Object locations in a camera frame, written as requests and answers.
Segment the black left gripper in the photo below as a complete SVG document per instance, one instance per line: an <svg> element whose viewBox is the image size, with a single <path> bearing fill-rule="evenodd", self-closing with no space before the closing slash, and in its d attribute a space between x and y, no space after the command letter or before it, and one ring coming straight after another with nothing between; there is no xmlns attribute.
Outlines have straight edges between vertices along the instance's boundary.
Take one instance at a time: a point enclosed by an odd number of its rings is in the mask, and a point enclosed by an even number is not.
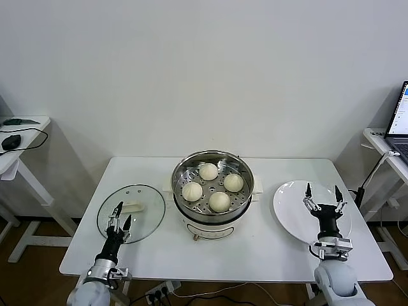
<svg viewBox="0 0 408 306"><path fill-rule="evenodd" d="M106 259L117 261L120 246L124 240L130 237L130 228L132 216L128 215L122 228L120 228L120 214L122 212L123 201L121 201L108 216L109 220L106 227L107 239L101 252L96 256L96 259Z"/></svg>

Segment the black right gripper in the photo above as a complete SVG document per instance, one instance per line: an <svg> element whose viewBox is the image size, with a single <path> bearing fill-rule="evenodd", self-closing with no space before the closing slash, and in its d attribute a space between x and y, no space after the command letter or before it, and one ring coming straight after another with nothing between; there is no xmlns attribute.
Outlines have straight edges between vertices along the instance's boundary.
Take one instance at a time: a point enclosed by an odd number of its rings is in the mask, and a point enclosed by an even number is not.
<svg viewBox="0 0 408 306"><path fill-rule="evenodd" d="M335 185L336 207L333 205L319 206L312 198L312 189L310 183L307 183L303 204L309 210L310 214L319 221L319 237L341 237L337 226L337 220L342 217L343 208L347 204L337 185Z"/></svg>

